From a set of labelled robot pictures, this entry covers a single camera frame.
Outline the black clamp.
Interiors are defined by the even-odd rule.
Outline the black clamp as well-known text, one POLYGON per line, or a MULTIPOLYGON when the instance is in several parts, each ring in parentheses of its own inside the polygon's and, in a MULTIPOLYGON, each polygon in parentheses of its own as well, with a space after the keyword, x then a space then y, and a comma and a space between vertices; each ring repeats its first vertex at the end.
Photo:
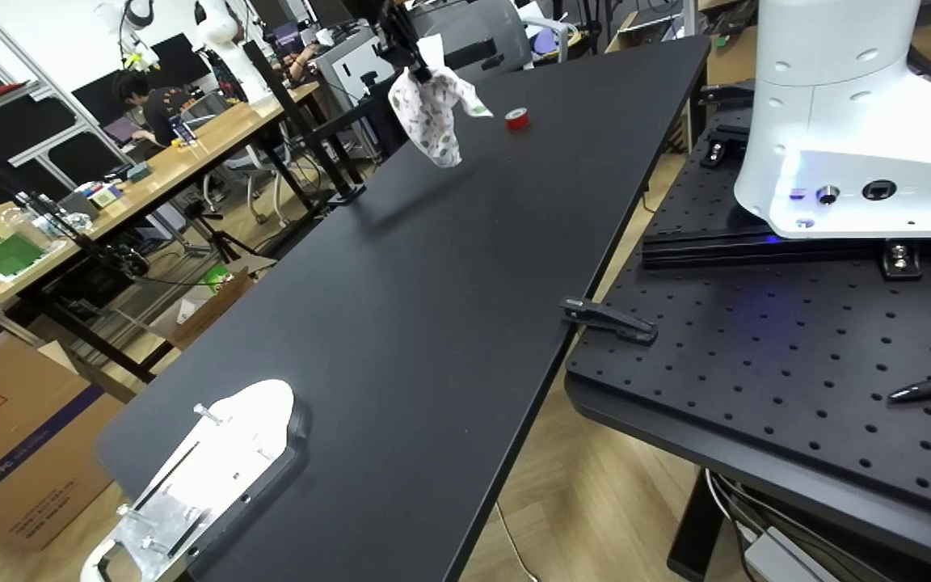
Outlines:
POLYGON ((658 327, 653 322, 620 312, 603 303, 584 297, 565 296, 559 306, 564 312, 562 320, 581 327, 612 332, 619 340, 649 346, 658 339, 658 327))

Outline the open cardboard box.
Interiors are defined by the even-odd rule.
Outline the open cardboard box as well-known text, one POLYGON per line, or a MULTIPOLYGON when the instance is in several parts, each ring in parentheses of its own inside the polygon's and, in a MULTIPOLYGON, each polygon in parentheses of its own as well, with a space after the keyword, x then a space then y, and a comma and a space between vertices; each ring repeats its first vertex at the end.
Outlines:
POLYGON ((192 286, 148 325, 148 331, 184 351, 243 298, 254 283, 251 270, 244 266, 223 276, 217 286, 192 286))

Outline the long wooden table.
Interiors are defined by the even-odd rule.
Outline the long wooden table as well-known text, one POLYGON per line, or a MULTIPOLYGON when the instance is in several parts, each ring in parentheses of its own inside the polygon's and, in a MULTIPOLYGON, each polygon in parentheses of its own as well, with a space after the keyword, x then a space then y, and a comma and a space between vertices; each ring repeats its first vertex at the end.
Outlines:
POLYGON ((276 99, 265 103, 237 104, 236 107, 209 121, 199 132, 199 143, 191 147, 170 147, 150 159, 150 176, 136 183, 122 185, 124 195, 119 201, 107 206, 99 220, 86 236, 85 246, 66 240, 59 250, 53 251, 34 263, 30 268, 11 277, 0 279, 0 303, 21 297, 32 303, 45 317, 52 319, 77 336, 86 345, 114 361, 130 375, 144 383, 155 379, 152 368, 171 350, 171 346, 158 348, 143 361, 135 361, 120 348, 114 347, 102 336, 96 335, 82 321, 71 316, 59 305, 54 295, 48 293, 53 280, 59 279, 66 270, 78 263, 90 260, 101 268, 116 275, 122 272, 118 260, 107 254, 107 242, 122 229, 129 228, 136 220, 158 210, 170 202, 193 181, 206 176, 221 165, 223 159, 235 154, 237 148, 255 143, 263 146, 266 130, 277 128, 287 118, 282 103, 276 99))

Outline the silver metal mount plate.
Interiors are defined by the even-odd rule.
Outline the silver metal mount plate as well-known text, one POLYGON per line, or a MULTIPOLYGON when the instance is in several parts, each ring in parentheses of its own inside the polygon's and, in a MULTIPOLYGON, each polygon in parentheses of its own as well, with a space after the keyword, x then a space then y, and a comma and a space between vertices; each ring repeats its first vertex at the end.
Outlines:
POLYGON ((280 379, 244 387, 205 406, 197 421, 82 564, 80 582, 113 582, 108 567, 129 557, 139 582, 191 579, 196 561, 221 545, 296 450, 295 390, 280 379))

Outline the grey power brick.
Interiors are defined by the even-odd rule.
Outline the grey power brick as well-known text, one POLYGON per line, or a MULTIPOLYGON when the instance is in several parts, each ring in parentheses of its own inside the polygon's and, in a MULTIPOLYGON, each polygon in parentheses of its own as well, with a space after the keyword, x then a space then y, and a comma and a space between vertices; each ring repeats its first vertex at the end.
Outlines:
POLYGON ((743 557, 764 582, 840 582, 775 527, 758 534, 743 557))

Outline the large cardboard box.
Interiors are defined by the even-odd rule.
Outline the large cardboard box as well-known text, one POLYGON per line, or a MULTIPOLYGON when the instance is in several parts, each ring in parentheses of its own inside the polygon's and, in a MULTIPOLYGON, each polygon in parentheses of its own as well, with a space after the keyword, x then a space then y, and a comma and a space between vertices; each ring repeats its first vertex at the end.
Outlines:
POLYGON ((108 486, 94 443, 134 393, 0 334, 0 542, 44 549, 108 486))

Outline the black monitor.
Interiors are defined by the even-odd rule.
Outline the black monitor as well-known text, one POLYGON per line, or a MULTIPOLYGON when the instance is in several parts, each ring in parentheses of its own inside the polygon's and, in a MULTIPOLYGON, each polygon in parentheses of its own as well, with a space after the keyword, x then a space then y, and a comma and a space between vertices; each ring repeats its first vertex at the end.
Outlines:
POLYGON ((148 73, 152 88, 199 86, 212 74, 203 57, 193 51, 191 41, 182 33, 152 44, 151 48, 158 55, 158 67, 148 73))

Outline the white patterned towel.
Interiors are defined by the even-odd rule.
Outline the white patterned towel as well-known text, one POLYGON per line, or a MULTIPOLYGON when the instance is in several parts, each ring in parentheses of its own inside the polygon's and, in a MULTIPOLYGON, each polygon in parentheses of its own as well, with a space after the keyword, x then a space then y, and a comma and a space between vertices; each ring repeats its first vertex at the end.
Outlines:
POLYGON ((454 108, 459 106, 473 118, 494 114, 480 99, 473 84, 458 77, 449 67, 428 69, 430 78, 418 81, 414 71, 404 69, 392 82, 388 100, 403 132, 426 158, 439 168, 461 163, 461 147, 455 133, 454 108))

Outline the aluminium frame shelf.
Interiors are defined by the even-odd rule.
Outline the aluminium frame shelf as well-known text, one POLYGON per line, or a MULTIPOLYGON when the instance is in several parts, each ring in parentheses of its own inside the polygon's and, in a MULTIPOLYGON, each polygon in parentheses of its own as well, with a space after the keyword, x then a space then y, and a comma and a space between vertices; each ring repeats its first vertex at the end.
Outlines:
POLYGON ((129 162, 99 122, 0 24, 0 158, 55 200, 129 162))

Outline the person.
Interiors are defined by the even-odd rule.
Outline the person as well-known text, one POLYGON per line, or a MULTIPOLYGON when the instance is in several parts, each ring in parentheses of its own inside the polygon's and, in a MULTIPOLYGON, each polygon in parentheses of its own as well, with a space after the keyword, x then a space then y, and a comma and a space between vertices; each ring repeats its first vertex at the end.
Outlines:
POLYGON ((133 139, 151 141, 160 148, 169 147, 177 139, 171 118, 180 116, 195 102, 182 87, 154 87, 144 71, 119 71, 113 88, 119 100, 141 109, 145 128, 133 130, 133 139))

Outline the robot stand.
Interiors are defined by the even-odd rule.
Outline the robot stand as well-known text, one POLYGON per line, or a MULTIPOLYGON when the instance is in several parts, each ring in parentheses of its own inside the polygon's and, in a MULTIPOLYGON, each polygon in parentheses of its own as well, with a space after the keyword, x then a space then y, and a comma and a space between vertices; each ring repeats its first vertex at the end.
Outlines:
POLYGON ((607 291, 649 319, 635 345, 588 329, 566 392, 589 420, 736 480, 931 580, 931 247, 887 280, 881 247, 792 254, 731 199, 738 161, 689 156, 607 291))

